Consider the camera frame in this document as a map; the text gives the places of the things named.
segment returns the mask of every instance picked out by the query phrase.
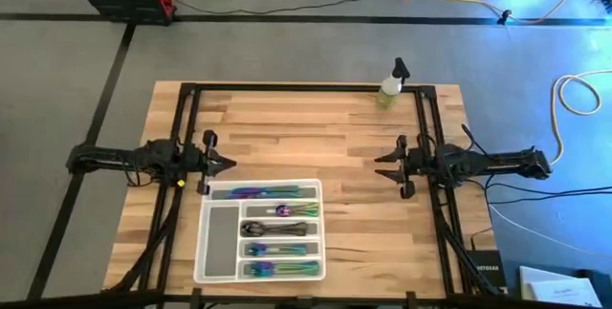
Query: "spray bottle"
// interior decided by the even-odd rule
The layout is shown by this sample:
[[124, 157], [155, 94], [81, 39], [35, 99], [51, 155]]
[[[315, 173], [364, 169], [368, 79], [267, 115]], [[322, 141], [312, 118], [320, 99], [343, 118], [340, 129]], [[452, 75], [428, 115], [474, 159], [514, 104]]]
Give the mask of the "spray bottle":
[[410, 73], [406, 69], [404, 61], [400, 57], [395, 58], [395, 67], [391, 75], [382, 82], [381, 89], [376, 97], [379, 108], [391, 108], [395, 98], [402, 92], [405, 79], [409, 77]]

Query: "gray concrete floor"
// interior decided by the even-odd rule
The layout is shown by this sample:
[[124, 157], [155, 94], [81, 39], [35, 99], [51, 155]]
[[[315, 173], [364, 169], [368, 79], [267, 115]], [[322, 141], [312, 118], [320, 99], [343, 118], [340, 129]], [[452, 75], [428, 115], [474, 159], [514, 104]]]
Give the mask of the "gray concrete floor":
[[[333, 0], [186, 0], [212, 10], [265, 10]], [[557, 0], [491, 0], [536, 17]], [[85, 0], [0, 0], [0, 12], [92, 13]], [[491, 17], [478, 6], [372, 0], [302, 14]], [[599, 3], [569, 0], [558, 17], [605, 17]], [[0, 22], [0, 300], [23, 298], [54, 222], [69, 176], [64, 162], [84, 139], [120, 43], [122, 25], [95, 22]], [[470, 127], [489, 151], [534, 144], [553, 157], [550, 86], [568, 73], [610, 67], [607, 28], [453, 27], [340, 24], [177, 23], [138, 27], [99, 144], [138, 145], [156, 80], [377, 81], [402, 56], [412, 80], [459, 83]], [[594, 77], [604, 100], [610, 76]], [[568, 87], [578, 107], [589, 93]], [[503, 183], [562, 190], [610, 185], [612, 108], [579, 118], [559, 110], [566, 155], [546, 182]], [[118, 174], [89, 176], [61, 246], [45, 296], [93, 293], [106, 270], [125, 195]], [[492, 199], [523, 195], [491, 191]], [[501, 207], [533, 230], [577, 247], [612, 254], [612, 202], [580, 197]], [[612, 273], [605, 257], [583, 254], [493, 218], [506, 261], [591, 268]]]

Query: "white cable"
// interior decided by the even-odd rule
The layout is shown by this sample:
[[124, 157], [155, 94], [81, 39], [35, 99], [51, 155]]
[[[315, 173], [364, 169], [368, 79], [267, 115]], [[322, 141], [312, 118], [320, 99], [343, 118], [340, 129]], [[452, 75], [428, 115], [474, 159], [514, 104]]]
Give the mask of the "white cable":
[[498, 211], [496, 208], [494, 208], [494, 207], [493, 207], [493, 205], [489, 205], [489, 208], [490, 208], [490, 209], [491, 209], [493, 212], [497, 213], [497, 215], [498, 215], [499, 217], [501, 217], [503, 220], [505, 220], [506, 222], [508, 222], [508, 223], [510, 223], [510, 224], [512, 224], [512, 225], [514, 225], [514, 226], [515, 226], [515, 227], [517, 227], [517, 228], [520, 228], [520, 229], [524, 230], [525, 232], [530, 232], [530, 233], [533, 233], [533, 234], [535, 234], [535, 235], [537, 235], [537, 236], [540, 236], [540, 237], [542, 237], [542, 238], [545, 238], [545, 239], [547, 239], [547, 240], [549, 240], [549, 241], [555, 242], [555, 243], [557, 243], [557, 244], [559, 244], [559, 245], [561, 245], [561, 246], [563, 246], [563, 247], [567, 247], [567, 248], [569, 248], [569, 249], [571, 249], [571, 250], [574, 250], [574, 251], [577, 251], [577, 252], [581, 252], [581, 253], [585, 253], [585, 254], [591, 254], [591, 255], [595, 255], [595, 256], [606, 257], [606, 258], [612, 258], [612, 254], [604, 254], [604, 253], [597, 253], [597, 252], [587, 251], [587, 250], [584, 250], [584, 249], [581, 249], [581, 248], [578, 248], [578, 247], [574, 247], [574, 246], [569, 245], [569, 244], [567, 244], [567, 243], [563, 243], [563, 242], [561, 242], [561, 241], [555, 240], [554, 238], [552, 238], [552, 237], [548, 237], [547, 235], [541, 234], [541, 233], [539, 233], [539, 232], [534, 232], [533, 230], [531, 230], [531, 229], [529, 229], [529, 228], [525, 228], [525, 227], [523, 227], [522, 225], [520, 225], [520, 224], [518, 224], [518, 223], [514, 222], [514, 221], [513, 221], [513, 220], [511, 220], [510, 218], [506, 217], [505, 215], [501, 214], [501, 212], [500, 212], [500, 211]]
[[[581, 115], [581, 116], [592, 115], [592, 114], [597, 113], [601, 109], [601, 96], [600, 96], [600, 93], [597, 91], [597, 89], [595, 89], [593, 87], [593, 85], [591, 85], [589, 82], [587, 82], [584, 79], [584, 77], [590, 76], [590, 75], [601, 75], [601, 74], [612, 74], [612, 69], [591, 71], [591, 72], [586, 72], [586, 73], [582, 73], [582, 74], [578, 74], [578, 75], [565, 75], [563, 77], [558, 78], [553, 83], [553, 90], [551, 92], [551, 94], [552, 94], [552, 96], [551, 96], [551, 116], [552, 116], [552, 124], [553, 124], [553, 133], [555, 134], [555, 139], [557, 139], [558, 149], [557, 149], [557, 156], [550, 163], [551, 165], [554, 165], [561, 158], [561, 156], [563, 155], [563, 149], [564, 149], [563, 139], [561, 138], [561, 134], [558, 132], [557, 108], [555, 106], [556, 98], [557, 98], [557, 87], [558, 87], [558, 100], [561, 102], [561, 104], [563, 104], [563, 106], [568, 111], [570, 111], [570, 112], [572, 112], [574, 114]], [[579, 111], [578, 109], [572, 108], [565, 101], [565, 97], [563, 96], [563, 89], [565, 88], [565, 85], [567, 85], [567, 83], [571, 82], [572, 80], [575, 80], [576, 82], [582, 84], [588, 90], [590, 90], [591, 93], [593, 93], [593, 96], [595, 96], [595, 100], [597, 101], [597, 104], [596, 104], [596, 106], [595, 106], [595, 108], [593, 110], [586, 111], [586, 112]]]

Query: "wooden table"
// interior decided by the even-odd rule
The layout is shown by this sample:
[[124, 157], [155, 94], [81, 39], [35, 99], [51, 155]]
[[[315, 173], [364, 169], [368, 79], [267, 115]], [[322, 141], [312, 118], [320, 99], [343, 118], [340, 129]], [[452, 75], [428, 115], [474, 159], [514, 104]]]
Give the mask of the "wooden table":
[[[156, 83], [142, 142], [168, 138], [181, 83]], [[466, 114], [458, 85], [437, 85], [447, 143], [467, 146], [461, 129]], [[204, 92], [194, 142], [202, 133], [219, 135], [217, 150], [238, 162], [216, 180], [318, 178], [323, 183], [327, 277], [319, 282], [231, 283], [193, 281], [201, 197], [190, 176], [180, 210], [166, 293], [188, 295], [314, 296], [328, 298], [443, 298], [444, 288], [426, 179], [415, 178], [417, 194], [400, 198], [398, 187], [374, 172], [396, 165], [375, 164], [400, 134], [414, 145], [418, 134], [413, 94], [400, 94], [393, 108], [376, 109], [374, 93]], [[104, 287], [118, 282], [144, 249], [157, 186], [130, 188]], [[491, 225], [482, 190], [456, 190], [464, 239]], [[492, 234], [477, 245], [494, 248]], [[158, 261], [150, 286], [155, 286]], [[455, 288], [460, 289], [451, 258]]]

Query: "spray nozzle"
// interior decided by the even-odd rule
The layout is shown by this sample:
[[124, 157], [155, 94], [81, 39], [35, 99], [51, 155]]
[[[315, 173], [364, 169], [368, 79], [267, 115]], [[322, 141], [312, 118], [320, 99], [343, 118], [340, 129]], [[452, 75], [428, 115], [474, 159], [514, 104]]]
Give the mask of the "spray nozzle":
[[395, 67], [393, 68], [393, 72], [391, 72], [391, 76], [401, 78], [402, 84], [404, 84], [406, 78], [410, 78], [410, 73], [400, 57], [395, 58]]

